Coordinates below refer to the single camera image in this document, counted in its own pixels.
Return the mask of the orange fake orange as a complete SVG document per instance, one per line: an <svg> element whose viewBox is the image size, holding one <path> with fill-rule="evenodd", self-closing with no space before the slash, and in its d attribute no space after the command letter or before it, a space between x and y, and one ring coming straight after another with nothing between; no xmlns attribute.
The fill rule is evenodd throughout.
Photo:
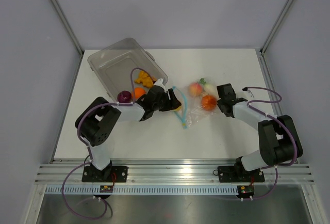
<svg viewBox="0 0 330 224"><path fill-rule="evenodd" d="M138 100L140 97L146 94L146 90L142 87L136 87L131 92L132 99Z"/></svg>

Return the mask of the clear zip top bag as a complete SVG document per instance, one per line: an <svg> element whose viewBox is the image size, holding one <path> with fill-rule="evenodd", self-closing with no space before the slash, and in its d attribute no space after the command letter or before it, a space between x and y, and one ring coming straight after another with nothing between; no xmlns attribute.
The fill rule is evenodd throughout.
<svg viewBox="0 0 330 224"><path fill-rule="evenodd" d="M207 83L210 83L215 86L214 82L209 77L202 77L202 78L204 78L207 81ZM185 87L179 88L177 86L173 86L174 93L182 105L181 110L175 111L174 113L181 122L181 125L182 123L186 124L186 127L183 127L184 129L187 129L191 125L196 124L197 122L220 112L218 106L216 106L216 108L212 111L204 110L201 105L201 101L202 101L201 95L198 97L190 96L188 90L189 85L194 82L199 83L199 80L200 79L192 81Z"/></svg>

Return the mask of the yellow-orange fake pretzel cluster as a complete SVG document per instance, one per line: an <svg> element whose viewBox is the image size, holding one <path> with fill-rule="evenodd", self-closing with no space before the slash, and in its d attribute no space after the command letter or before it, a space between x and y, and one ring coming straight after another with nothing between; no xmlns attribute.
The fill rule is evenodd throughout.
<svg viewBox="0 0 330 224"><path fill-rule="evenodd" d="M156 79L154 77L150 77L146 72L140 71L137 79L134 80L136 84L142 84L142 86L146 88L151 88Z"/></svg>

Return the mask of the purple fake fruit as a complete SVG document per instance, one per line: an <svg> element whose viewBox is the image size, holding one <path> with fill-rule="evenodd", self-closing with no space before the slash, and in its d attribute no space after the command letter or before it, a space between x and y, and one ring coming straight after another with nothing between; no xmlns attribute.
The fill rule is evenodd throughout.
<svg viewBox="0 0 330 224"><path fill-rule="evenodd" d="M118 95L117 95L117 101L119 103L130 103L132 101L132 95L129 91L121 91Z"/></svg>

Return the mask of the clear grey plastic container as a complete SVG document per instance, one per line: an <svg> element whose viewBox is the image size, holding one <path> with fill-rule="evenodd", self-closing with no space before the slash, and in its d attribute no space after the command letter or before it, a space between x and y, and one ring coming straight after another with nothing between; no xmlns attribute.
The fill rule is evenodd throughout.
<svg viewBox="0 0 330 224"><path fill-rule="evenodd" d="M132 91L132 83L144 69L155 79L168 76L154 59L133 38L125 38L88 57L90 68L96 74L108 95L117 99L123 91Z"/></svg>

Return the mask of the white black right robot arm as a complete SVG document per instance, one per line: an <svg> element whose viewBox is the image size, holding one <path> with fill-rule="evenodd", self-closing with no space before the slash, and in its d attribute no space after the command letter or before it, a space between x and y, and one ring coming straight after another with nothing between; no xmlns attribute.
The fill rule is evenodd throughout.
<svg viewBox="0 0 330 224"><path fill-rule="evenodd" d="M247 180L258 169L274 166L289 167L303 155L303 148L289 115L274 116L255 107L254 103L279 103L282 96L274 90L263 87L244 87L243 91L260 89L277 95L277 100L248 100L237 97L230 83L217 86L218 108L226 116L248 124L258 132L259 149L239 157L234 164L234 175L240 181Z"/></svg>

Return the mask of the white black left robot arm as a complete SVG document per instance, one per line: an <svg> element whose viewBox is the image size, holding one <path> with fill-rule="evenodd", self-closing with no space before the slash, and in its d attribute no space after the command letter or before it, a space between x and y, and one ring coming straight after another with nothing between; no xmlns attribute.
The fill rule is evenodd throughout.
<svg viewBox="0 0 330 224"><path fill-rule="evenodd" d="M93 175L101 182L111 177L111 155L103 146L116 123L145 121L156 111L178 110L181 102L172 88L153 86L146 94L131 103L110 103L103 97L96 98L77 118L77 136L88 149Z"/></svg>

